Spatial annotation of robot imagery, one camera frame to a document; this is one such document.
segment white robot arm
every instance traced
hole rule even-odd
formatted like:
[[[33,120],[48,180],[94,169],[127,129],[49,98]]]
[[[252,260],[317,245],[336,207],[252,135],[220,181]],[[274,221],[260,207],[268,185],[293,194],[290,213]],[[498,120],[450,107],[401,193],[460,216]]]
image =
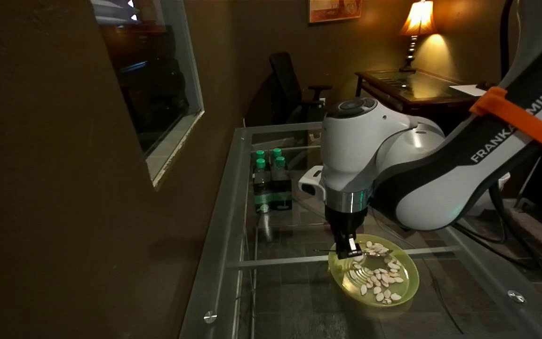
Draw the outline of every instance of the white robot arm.
[[[542,121],[542,1],[518,5],[520,41],[499,84],[506,100]],[[479,196],[542,145],[491,114],[472,115],[445,137],[433,122],[358,98],[327,112],[322,167],[299,182],[324,201],[338,256],[360,255],[355,229],[368,204],[414,230],[451,225]]]

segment orange clamp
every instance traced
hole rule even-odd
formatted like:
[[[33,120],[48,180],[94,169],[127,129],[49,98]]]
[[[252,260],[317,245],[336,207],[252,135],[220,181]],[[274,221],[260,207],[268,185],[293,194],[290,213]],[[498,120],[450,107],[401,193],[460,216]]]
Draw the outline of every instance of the orange clamp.
[[[498,116],[542,144],[542,120],[507,100],[506,94],[503,88],[491,87],[471,106],[470,112],[478,116],[487,113]]]

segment lampshade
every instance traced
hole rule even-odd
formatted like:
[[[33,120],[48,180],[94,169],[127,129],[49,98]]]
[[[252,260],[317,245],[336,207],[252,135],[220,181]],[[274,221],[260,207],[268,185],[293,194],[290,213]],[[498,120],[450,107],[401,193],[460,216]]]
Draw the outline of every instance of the lampshade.
[[[433,1],[418,1],[411,5],[409,17],[405,21],[405,25],[401,28],[399,35],[401,36],[419,36],[422,34],[437,33],[434,26],[434,17],[432,16]]]

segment metal bolt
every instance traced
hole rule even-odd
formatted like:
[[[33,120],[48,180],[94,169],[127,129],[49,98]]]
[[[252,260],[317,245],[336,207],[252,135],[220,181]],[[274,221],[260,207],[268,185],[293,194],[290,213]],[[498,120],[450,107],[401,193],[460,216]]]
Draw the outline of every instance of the metal bolt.
[[[512,300],[514,300],[514,302],[517,302],[517,303],[525,303],[526,302],[526,298],[524,298],[524,296],[521,295],[520,292],[517,292],[517,291],[514,291],[514,290],[507,291],[507,296],[512,298]]]
[[[204,314],[204,322],[207,324],[212,324],[217,320],[217,312],[215,311],[207,311],[206,314]]]

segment framed picture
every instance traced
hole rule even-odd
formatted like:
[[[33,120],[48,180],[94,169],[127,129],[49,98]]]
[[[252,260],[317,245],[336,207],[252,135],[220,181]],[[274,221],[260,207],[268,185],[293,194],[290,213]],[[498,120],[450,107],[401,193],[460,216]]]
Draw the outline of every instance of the framed picture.
[[[361,17],[363,0],[308,0],[309,22],[336,21]]]

